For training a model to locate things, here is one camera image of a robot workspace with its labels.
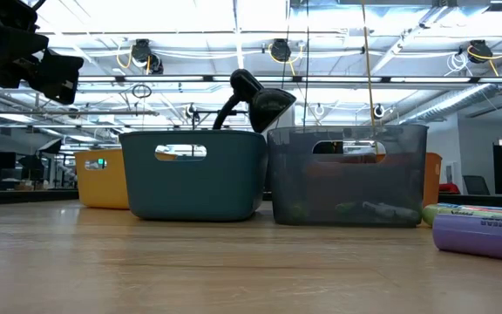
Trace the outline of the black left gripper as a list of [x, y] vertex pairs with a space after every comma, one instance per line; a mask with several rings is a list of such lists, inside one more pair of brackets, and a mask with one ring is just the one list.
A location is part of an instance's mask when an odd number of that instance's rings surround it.
[[47, 99], [71, 105], [76, 96], [79, 70], [84, 60], [80, 57], [60, 55], [46, 49], [42, 60], [34, 66], [28, 79], [32, 89], [41, 92]]

